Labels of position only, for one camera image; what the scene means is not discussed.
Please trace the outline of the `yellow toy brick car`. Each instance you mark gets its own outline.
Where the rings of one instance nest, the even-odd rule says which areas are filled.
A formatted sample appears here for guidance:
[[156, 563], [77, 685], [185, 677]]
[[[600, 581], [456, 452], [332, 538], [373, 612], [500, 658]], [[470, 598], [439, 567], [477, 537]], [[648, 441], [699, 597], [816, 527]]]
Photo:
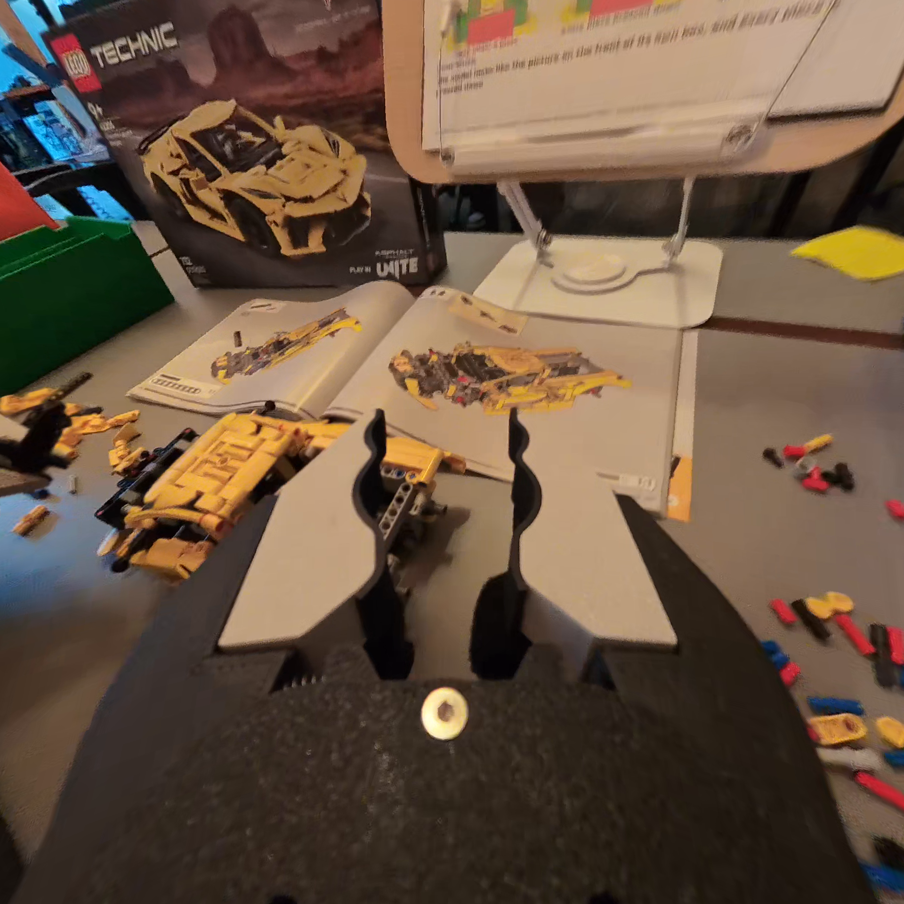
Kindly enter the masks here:
[[[180, 583], [261, 499], [276, 493], [350, 425], [231, 413], [202, 435], [187, 428], [122, 469], [117, 491], [96, 511], [109, 531], [97, 557], [115, 573], [135, 567]], [[441, 447], [391, 436], [379, 467], [375, 518], [386, 540], [396, 589], [403, 559], [427, 526], [446, 513], [433, 494], [441, 469], [463, 474], [467, 461]]]

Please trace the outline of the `small cluster of coloured pins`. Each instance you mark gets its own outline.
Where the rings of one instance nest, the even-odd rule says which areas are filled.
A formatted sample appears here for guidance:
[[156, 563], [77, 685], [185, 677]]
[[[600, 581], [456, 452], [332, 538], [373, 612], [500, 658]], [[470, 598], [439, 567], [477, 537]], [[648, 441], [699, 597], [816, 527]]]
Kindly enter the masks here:
[[824, 434], [807, 444], [764, 446], [757, 458], [796, 496], [902, 526], [902, 463], [882, 446]]

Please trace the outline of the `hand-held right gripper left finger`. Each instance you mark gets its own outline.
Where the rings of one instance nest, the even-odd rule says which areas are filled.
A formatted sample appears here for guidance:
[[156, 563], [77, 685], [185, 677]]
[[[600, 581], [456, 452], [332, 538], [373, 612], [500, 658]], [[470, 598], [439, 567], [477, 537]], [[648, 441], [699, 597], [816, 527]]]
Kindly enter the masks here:
[[354, 641], [370, 654], [396, 652], [396, 592], [376, 515], [386, 439], [376, 409], [280, 489], [220, 652], [326, 654]]

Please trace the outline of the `large pile of coloured pins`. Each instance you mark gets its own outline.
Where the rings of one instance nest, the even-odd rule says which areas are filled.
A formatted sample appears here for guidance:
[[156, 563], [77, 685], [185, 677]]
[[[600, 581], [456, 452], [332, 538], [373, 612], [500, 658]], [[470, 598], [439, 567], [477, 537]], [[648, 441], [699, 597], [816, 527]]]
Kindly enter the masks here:
[[879, 902], [902, 902], [902, 617], [864, 617], [837, 591], [756, 612], [856, 860]]

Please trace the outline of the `yellow sticky note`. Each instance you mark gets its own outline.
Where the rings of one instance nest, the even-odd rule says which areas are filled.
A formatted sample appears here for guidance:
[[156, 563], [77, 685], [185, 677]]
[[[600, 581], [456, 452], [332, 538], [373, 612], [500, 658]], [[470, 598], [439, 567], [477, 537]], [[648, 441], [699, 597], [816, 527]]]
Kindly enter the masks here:
[[858, 225], [809, 240], [793, 249], [790, 256], [859, 281], [876, 282], [902, 275], [903, 238]]

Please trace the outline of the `red flat sheet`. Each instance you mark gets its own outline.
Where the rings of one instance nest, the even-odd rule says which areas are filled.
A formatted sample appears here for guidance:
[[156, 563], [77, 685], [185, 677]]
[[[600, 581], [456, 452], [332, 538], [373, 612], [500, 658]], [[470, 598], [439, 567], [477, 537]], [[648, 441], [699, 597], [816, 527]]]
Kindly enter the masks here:
[[4, 164], [1, 164], [1, 242], [17, 238], [26, 232], [46, 228], [58, 230], [61, 223], [53, 220], [20, 184]]

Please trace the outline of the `black brick assembly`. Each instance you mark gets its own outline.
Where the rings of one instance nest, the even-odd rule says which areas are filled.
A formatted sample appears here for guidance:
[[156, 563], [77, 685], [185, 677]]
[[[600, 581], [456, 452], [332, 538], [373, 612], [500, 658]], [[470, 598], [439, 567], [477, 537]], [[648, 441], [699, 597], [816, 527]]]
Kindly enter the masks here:
[[39, 476], [51, 467], [67, 467], [65, 459], [54, 451], [64, 430], [73, 423], [65, 400], [92, 377], [90, 371], [82, 371], [58, 388], [40, 388], [2, 396], [2, 417], [10, 420], [24, 415], [24, 420], [13, 421], [13, 425], [25, 430], [20, 438], [2, 433], [2, 469]]

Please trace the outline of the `printed instruction sheet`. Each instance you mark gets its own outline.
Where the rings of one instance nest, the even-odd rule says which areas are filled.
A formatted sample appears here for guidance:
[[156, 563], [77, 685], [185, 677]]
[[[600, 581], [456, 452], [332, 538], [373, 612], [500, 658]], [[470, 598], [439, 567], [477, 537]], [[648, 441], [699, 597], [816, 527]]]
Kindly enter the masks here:
[[873, 112], [902, 2], [425, 2], [422, 146]]

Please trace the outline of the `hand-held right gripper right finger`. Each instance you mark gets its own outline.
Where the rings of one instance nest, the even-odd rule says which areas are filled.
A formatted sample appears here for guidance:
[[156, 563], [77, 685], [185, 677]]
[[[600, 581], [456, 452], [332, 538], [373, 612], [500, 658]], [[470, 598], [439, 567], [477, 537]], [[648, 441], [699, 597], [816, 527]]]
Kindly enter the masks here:
[[591, 467], [508, 418], [513, 528], [504, 605], [517, 638], [564, 657], [677, 650], [676, 629], [615, 492]]

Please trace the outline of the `open instruction booklet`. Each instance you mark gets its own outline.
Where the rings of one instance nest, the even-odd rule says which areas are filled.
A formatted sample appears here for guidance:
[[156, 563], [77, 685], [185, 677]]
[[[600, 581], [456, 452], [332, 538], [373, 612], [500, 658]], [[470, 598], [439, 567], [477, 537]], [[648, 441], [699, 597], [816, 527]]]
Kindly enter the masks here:
[[515, 315], [455, 289], [370, 282], [298, 302], [257, 298], [159, 363], [132, 399], [224, 415], [265, 402], [301, 420], [384, 412], [387, 431], [511, 480], [508, 420], [555, 460], [666, 515], [684, 336], [669, 327]]

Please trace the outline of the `green plastic bin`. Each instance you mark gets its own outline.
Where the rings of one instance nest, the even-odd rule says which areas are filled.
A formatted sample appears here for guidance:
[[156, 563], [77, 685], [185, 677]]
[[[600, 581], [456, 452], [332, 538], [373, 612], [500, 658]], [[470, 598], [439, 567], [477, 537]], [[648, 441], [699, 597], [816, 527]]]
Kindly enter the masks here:
[[168, 307], [132, 226], [74, 217], [1, 243], [1, 391], [21, 390]]

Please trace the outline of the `pile of yellow brick parts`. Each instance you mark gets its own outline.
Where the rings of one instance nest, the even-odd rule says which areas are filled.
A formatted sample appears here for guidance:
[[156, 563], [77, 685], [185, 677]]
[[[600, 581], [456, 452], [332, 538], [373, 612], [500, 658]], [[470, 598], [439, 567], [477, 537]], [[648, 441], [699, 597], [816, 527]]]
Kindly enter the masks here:
[[[143, 451], [134, 451], [131, 443], [138, 436], [134, 428], [139, 412], [131, 411], [119, 415], [107, 416], [101, 408], [90, 408], [65, 400], [67, 413], [72, 416], [73, 423], [64, 430], [55, 447], [56, 454], [65, 459], [67, 466], [78, 456], [78, 447], [86, 436], [97, 435], [115, 430], [112, 449], [108, 453], [108, 461], [114, 472], [129, 468], [140, 459]], [[13, 421], [24, 420], [24, 415], [16, 416]]]

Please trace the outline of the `toy car set cardboard box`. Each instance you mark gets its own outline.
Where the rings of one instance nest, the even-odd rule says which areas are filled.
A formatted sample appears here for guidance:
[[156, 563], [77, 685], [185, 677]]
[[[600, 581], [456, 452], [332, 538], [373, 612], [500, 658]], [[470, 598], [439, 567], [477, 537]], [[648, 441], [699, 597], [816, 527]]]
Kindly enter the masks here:
[[426, 286], [373, 1], [77, 2], [41, 37], [197, 288]]

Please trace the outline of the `grey desk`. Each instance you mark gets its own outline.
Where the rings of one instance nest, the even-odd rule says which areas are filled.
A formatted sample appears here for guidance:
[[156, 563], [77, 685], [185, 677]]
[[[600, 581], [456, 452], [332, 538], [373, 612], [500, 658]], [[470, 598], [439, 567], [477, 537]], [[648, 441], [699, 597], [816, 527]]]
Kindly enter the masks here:
[[2, 514], [2, 813], [29, 860], [12, 902], [870, 902], [789, 687], [768, 597], [837, 590], [902, 617], [902, 526], [796, 496], [764, 446], [829, 434], [902, 463], [902, 351], [704, 330], [692, 521], [639, 545], [678, 654], [610, 652], [615, 689], [545, 651], [480, 683], [478, 591], [503, 571], [510, 491], [448, 481], [471, 519], [412, 601], [415, 661], [382, 682], [341, 650], [280, 688], [281, 659], [212, 654], [211, 592], [177, 599], [93, 557], [105, 453], [44, 539]]

